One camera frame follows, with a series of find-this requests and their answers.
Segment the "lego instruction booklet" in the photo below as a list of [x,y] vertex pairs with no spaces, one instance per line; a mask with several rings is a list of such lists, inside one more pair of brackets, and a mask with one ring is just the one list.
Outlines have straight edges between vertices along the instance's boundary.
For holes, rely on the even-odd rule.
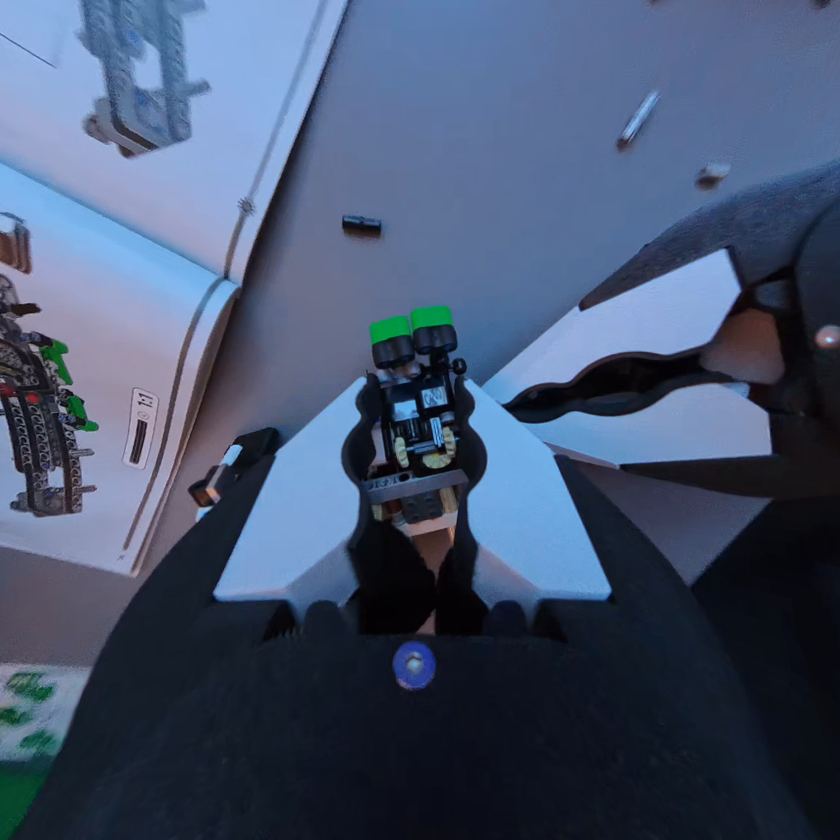
[[347,6],[1,2],[3,549],[137,571]]

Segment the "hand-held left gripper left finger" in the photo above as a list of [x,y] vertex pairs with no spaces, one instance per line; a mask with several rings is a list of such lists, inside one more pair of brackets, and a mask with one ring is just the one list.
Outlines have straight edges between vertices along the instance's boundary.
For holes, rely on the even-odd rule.
[[366,481],[381,387],[360,377],[276,453],[221,574],[219,602],[346,603],[349,547],[371,514]]

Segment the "lego truck model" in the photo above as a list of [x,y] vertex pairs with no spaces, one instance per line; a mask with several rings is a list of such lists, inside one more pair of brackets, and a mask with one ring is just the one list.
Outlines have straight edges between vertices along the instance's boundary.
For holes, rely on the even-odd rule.
[[466,361],[458,348],[450,308],[416,308],[370,326],[373,373],[378,382],[374,456],[364,484],[379,522],[416,537],[449,530],[460,491],[455,378]]

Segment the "grey lego axle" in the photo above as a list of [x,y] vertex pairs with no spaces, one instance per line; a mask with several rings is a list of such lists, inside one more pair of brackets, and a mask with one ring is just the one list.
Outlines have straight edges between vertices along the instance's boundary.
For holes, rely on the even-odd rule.
[[659,91],[653,90],[637,106],[616,138],[615,146],[619,152],[624,152],[635,141],[651,113],[655,110],[659,98]]

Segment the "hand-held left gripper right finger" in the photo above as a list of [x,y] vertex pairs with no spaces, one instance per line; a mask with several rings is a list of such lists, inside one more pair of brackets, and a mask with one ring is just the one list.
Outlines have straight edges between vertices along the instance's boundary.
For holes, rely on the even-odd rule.
[[455,585],[483,603],[612,594],[552,450],[466,377],[455,382]]

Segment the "green printed sticker sheet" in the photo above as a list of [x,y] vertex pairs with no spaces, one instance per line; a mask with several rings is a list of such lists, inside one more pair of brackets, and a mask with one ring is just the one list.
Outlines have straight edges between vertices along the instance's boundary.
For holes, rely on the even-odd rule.
[[90,668],[1,664],[1,763],[53,762],[67,736]]

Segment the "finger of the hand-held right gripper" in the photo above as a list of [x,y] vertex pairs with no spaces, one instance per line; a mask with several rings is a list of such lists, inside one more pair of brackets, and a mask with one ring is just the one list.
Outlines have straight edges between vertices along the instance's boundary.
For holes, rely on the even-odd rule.
[[507,409],[555,454],[610,468],[772,454],[749,386],[699,366],[507,367]]
[[604,361],[705,347],[741,293],[722,248],[663,276],[565,314],[484,384],[500,404],[535,385],[566,385]]

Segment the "green plastic bin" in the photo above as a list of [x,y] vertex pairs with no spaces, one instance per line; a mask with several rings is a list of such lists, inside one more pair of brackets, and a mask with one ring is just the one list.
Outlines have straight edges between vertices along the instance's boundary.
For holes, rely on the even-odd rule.
[[2,839],[14,835],[51,770],[51,762],[1,764]]

